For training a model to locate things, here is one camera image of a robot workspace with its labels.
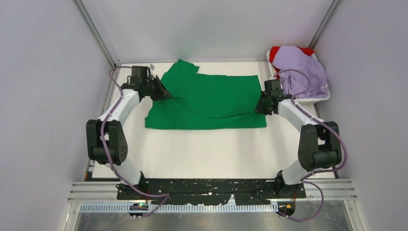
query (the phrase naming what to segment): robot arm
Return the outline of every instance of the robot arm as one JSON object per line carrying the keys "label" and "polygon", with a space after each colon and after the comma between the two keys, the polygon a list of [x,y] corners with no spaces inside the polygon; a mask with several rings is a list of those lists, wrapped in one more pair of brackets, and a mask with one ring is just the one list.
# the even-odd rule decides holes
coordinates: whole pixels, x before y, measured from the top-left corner
{"label": "robot arm", "polygon": [[[283,94],[279,80],[268,80],[255,109],[257,113],[284,117],[300,132],[298,160],[280,171],[275,178],[277,187],[281,189],[301,183],[305,176],[315,170],[330,168],[342,161],[340,142],[320,123],[308,118],[302,112],[306,109],[297,100],[293,104],[291,97]],[[325,123],[338,134],[336,123],[314,119]],[[319,145],[318,139],[325,143]]]}
{"label": "robot arm", "polygon": [[109,112],[122,96],[119,95],[111,107],[98,119],[91,119],[87,122],[88,156],[91,160],[109,167],[109,161],[100,137],[102,122],[109,116],[104,128],[104,138],[115,170],[132,185],[138,185],[143,174],[126,158],[128,144],[123,132],[123,125],[133,108],[145,96],[150,96],[153,101],[157,101],[170,98],[172,95],[164,88],[159,78],[157,76],[153,77],[150,69],[145,66],[133,66],[131,76],[128,77],[127,83],[121,86],[121,89],[123,98],[111,114]]}

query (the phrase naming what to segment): cable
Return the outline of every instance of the cable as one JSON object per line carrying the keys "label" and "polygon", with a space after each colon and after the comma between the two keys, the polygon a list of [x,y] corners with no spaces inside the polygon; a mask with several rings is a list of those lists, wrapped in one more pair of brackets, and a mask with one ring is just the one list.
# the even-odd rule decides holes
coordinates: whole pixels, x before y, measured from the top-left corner
{"label": "cable", "polygon": [[106,143],[105,140],[105,124],[108,120],[108,118],[111,116],[111,114],[115,111],[115,109],[119,106],[120,102],[123,99],[123,90],[120,88],[119,84],[115,81],[115,79],[113,78],[113,72],[119,68],[131,68],[130,66],[118,66],[118,67],[114,67],[111,70],[109,70],[109,78],[113,81],[113,83],[115,84],[115,86],[119,89],[120,92],[120,97],[119,100],[114,104],[114,106],[112,107],[112,109],[109,111],[109,113],[106,115],[105,119],[102,121],[102,125],[101,125],[101,140],[102,140],[102,144],[103,147],[105,149],[106,152],[106,156],[108,157],[108,161],[109,161],[109,165],[111,167],[111,170],[115,173],[115,175],[122,180],[123,182],[125,182],[125,184],[127,184],[131,189],[133,189],[135,192],[143,195],[143,196],[147,196],[147,197],[153,197],[153,198],[159,198],[159,197],[164,197],[164,200],[156,207],[154,208],[152,211],[148,212],[147,214],[144,214],[143,216],[141,216],[140,218],[145,218],[150,216],[152,213],[154,213],[158,208],[160,208],[160,206],[162,206],[170,197],[170,194],[165,193],[165,194],[160,194],[160,195],[152,195],[152,194],[147,194],[144,193],[140,190],[138,190],[137,188],[135,188],[127,179],[123,178],[115,169],[113,161],[112,161],[112,157],[111,154],[109,152],[109,148],[108,148],[108,144]]}
{"label": "cable", "polygon": [[293,198],[292,198],[292,200],[293,200],[293,204],[295,205],[296,204],[296,191],[294,191],[294,195],[293,195]]}
{"label": "cable", "polygon": [[304,115],[306,115],[308,118],[310,118],[312,121],[314,121],[314,122],[316,122],[316,123],[322,125],[322,126],[323,126],[325,129],[327,129],[331,134],[333,134],[333,135],[336,137],[336,139],[339,140],[341,146],[343,147],[343,151],[344,151],[344,160],[343,160],[342,164],[341,164],[338,168],[327,169],[327,170],[317,170],[317,171],[314,171],[314,172],[311,172],[311,173],[307,174],[306,176],[304,176],[303,178],[300,179],[301,182],[307,183],[307,184],[311,184],[311,185],[315,186],[315,187],[320,191],[320,194],[321,194],[321,204],[320,204],[319,209],[317,210],[317,212],[316,212],[313,216],[311,216],[311,217],[309,217],[309,218],[306,218],[306,219],[299,219],[299,218],[292,218],[292,217],[286,216],[284,213],[281,213],[281,212],[278,211],[278,214],[280,214],[281,216],[286,217],[286,218],[289,219],[289,220],[294,220],[294,221],[308,221],[308,220],[311,220],[311,219],[315,218],[317,215],[320,214],[320,212],[321,212],[321,210],[322,210],[322,208],[323,208],[323,204],[324,204],[324,196],[323,196],[323,191],[321,190],[321,188],[320,188],[319,186],[317,186],[316,184],[314,184],[314,183],[312,183],[312,182],[305,181],[305,179],[309,178],[310,176],[312,176],[313,174],[316,174],[316,173],[322,173],[322,172],[337,172],[337,171],[341,170],[341,169],[346,165],[346,163],[347,163],[347,161],[348,161],[348,151],[347,151],[347,148],[346,148],[346,146],[345,146],[344,141],[342,140],[342,138],[340,137],[340,135],[337,134],[336,131],[334,131],[332,128],[330,128],[329,126],[327,126],[325,123],[323,123],[323,122],[321,122],[320,120],[316,119],[314,116],[312,116],[311,114],[309,114],[306,110],[304,110],[301,106],[299,106],[298,104],[296,104],[296,102],[294,101],[294,99],[295,99],[295,97],[296,97],[297,95],[304,94],[304,93],[306,93],[306,92],[310,89],[310,85],[311,85],[311,82],[312,82],[312,81],[311,81],[311,79],[310,79],[305,73],[303,73],[303,72],[301,72],[301,71],[298,71],[298,70],[295,70],[295,69],[286,69],[286,70],[281,70],[281,71],[279,71],[278,73],[274,74],[270,79],[273,79],[275,76],[277,76],[277,75],[279,75],[279,74],[281,74],[281,73],[289,72],[289,71],[294,71],[294,72],[300,73],[300,74],[302,74],[302,75],[307,79],[307,88],[306,88],[304,91],[298,92],[298,93],[294,94],[294,95],[291,97],[291,102],[292,102],[292,104],[293,104],[299,111],[301,111]]}
{"label": "cable", "polygon": [[317,216],[320,214],[320,212],[321,212],[321,210],[322,210],[322,208],[323,208],[323,205],[324,205],[324,195],[323,195],[323,191],[322,191],[321,188],[320,188],[319,186],[317,186],[315,183],[312,183],[312,182],[310,182],[310,181],[303,181],[303,183],[311,184],[311,185],[315,186],[315,187],[320,191],[321,204],[320,204],[320,207],[319,207],[319,209],[317,210],[317,212],[316,212],[313,216],[311,216],[311,217],[309,217],[309,218],[306,218],[306,219],[292,218],[292,217],[290,217],[290,216],[287,216],[287,215],[285,214],[285,212],[282,213],[282,212],[278,211],[278,214],[279,214],[279,215],[281,215],[281,216],[283,216],[283,217],[286,217],[287,219],[293,220],[293,221],[308,221],[308,220],[311,220],[311,219],[317,217]]}

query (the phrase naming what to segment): clothing pile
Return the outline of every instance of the clothing pile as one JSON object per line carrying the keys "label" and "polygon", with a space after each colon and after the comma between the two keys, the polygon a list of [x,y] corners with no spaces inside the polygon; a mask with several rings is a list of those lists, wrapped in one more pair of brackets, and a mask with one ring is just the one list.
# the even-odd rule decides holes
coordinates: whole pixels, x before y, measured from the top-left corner
{"label": "clothing pile", "polygon": [[[295,69],[305,73],[311,80],[310,89],[297,98],[324,98],[329,94],[329,84],[323,66],[311,55],[314,53],[309,48],[295,46],[272,47],[269,61],[276,71]],[[282,84],[285,94],[294,95],[307,89],[308,81],[300,73],[289,71],[277,76]]]}

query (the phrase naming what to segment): red cloth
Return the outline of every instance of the red cloth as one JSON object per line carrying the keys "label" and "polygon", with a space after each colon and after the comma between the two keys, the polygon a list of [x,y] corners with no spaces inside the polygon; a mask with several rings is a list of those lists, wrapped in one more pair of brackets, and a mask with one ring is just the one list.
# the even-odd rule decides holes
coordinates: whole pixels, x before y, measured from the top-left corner
{"label": "red cloth", "polygon": [[[272,63],[273,60],[275,59],[276,53],[278,53],[279,48],[280,47],[272,47],[272,49],[270,49],[270,54],[269,54],[269,62],[270,63]],[[306,47],[297,47],[297,48],[299,48],[301,51],[303,51],[303,53],[305,55],[308,55],[308,56],[312,56],[313,53],[315,52],[314,50],[312,50],[310,48],[306,48]],[[276,72],[281,71],[280,69],[277,69],[276,67],[274,67],[274,68],[275,68]]]}

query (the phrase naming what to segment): white basket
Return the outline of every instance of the white basket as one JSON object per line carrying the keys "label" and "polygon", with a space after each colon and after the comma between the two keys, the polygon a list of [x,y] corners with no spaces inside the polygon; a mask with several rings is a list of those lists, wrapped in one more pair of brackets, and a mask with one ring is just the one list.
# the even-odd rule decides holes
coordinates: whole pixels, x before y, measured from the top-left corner
{"label": "white basket", "polygon": [[[274,74],[276,74],[276,70],[275,68],[272,66],[272,64],[269,62],[269,55],[270,55],[270,50],[267,52],[267,61],[268,61],[268,66],[269,66],[269,71],[271,76],[273,76]],[[324,98],[309,98],[309,99],[297,99],[297,101],[301,104],[315,104],[319,101],[323,101],[323,100],[328,100],[330,98],[330,91],[329,89],[327,89],[327,96]]]}

